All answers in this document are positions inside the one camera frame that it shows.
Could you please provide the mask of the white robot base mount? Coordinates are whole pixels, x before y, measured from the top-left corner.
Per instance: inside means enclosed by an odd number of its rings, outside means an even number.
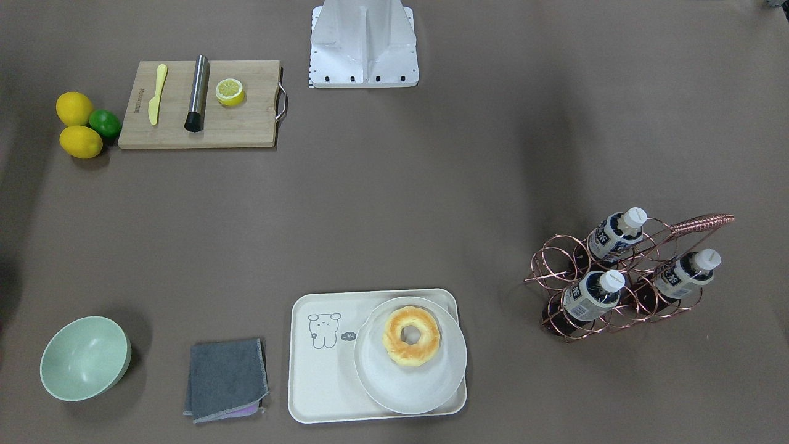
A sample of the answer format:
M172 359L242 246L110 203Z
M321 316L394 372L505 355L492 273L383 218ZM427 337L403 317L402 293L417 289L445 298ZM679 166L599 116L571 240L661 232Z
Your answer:
M311 88L418 85L414 12L400 1L325 1L312 10Z

